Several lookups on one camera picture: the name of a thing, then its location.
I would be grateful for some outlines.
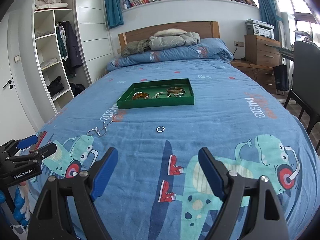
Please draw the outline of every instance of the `light switch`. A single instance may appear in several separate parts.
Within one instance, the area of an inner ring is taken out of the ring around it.
[[[19,55],[14,57],[14,62],[17,63],[20,60]]]

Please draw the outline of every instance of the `printer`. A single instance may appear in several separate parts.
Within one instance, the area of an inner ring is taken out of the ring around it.
[[[246,20],[245,25],[247,27],[248,35],[261,35],[270,39],[275,38],[273,34],[273,25],[252,19]]]

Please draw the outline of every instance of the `power outlet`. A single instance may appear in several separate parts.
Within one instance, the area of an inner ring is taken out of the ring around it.
[[[243,41],[235,41],[235,46],[237,46],[237,43],[238,43],[238,47],[244,47]]]

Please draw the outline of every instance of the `dark jacket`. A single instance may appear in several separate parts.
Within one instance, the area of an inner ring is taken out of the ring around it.
[[[83,63],[80,55],[77,36],[73,32],[70,22],[62,22],[60,25],[63,26],[64,31],[66,32],[68,59],[66,60],[65,70],[66,74],[70,75],[74,73],[75,68],[81,67]]]

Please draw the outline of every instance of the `red headphone ear cup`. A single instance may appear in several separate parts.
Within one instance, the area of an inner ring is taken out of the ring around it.
[[[292,174],[293,174],[293,169],[291,168],[291,166],[287,164],[281,164],[277,168],[277,176],[278,176],[279,183],[285,190],[292,189],[295,184],[295,179],[293,180],[289,179],[289,176]]]

